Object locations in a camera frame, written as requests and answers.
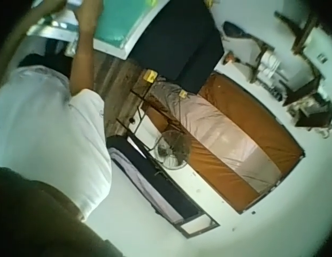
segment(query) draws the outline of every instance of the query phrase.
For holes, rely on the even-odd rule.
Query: person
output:
[[[76,10],[72,63],[62,54],[30,55],[0,87],[0,248],[6,256],[121,256],[82,223],[111,185],[104,102],[93,91],[93,38],[102,9],[103,0],[83,0]]]

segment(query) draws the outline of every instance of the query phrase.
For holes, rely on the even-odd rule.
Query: electric fan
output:
[[[177,130],[162,133],[155,145],[155,159],[168,170],[186,166],[189,154],[190,140]]]

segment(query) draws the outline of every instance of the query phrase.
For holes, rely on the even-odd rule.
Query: tiled floor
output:
[[[9,64],[9,71],[28,54],[43,55],[46,39],[27,37]],[[125,130],[116,122],[116,118],[125,124],[132,117],[141,101],[130,93],[143,92],[149,84],[143,80],[144,70],[134,62],[123,61],[102,52],[95,52],[95,91],[105,101],[104,124],[106,136],[124,134]]]

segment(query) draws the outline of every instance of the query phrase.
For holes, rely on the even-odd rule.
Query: white shirt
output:
[[[111,186],[103,111],[98,94],[71,97],[68,79],[54,70],[13,71],[0,89],[0,167],[57,188],[86,219]]]

